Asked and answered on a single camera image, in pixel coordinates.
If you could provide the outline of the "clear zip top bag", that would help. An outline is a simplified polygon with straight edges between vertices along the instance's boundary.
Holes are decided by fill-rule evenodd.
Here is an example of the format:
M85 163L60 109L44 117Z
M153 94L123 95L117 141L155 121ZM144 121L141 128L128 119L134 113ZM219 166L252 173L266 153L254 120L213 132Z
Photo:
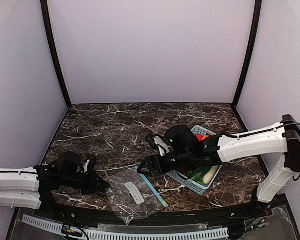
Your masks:
M147 177L130 168L108 177L105 193L112 211L125 225L144 220L168 207Z

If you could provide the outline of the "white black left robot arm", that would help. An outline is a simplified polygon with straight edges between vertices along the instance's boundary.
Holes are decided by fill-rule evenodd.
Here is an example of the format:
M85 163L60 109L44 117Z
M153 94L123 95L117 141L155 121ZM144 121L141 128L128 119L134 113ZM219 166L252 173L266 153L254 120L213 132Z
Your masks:
M53 191L73 188L83 195L102 192L110 187L95 172L97 158L90 155L86 164L72 151L63 152L48 165L28 168L0 168L0 207L28 208L55 205Z

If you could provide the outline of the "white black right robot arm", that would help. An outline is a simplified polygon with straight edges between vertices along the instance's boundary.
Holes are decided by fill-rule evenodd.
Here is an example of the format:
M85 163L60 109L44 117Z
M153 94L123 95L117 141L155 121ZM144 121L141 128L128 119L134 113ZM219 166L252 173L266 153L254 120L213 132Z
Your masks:
M290 114L262 129L202 138L197 138L186 125L174 125L164 136L149 134L147 142L158 154L146 157L137 172L149 177L190 164L213 167L246 157L279 153L276 166L254 191L254 199L263 204L270 203L300 173L300 122Z

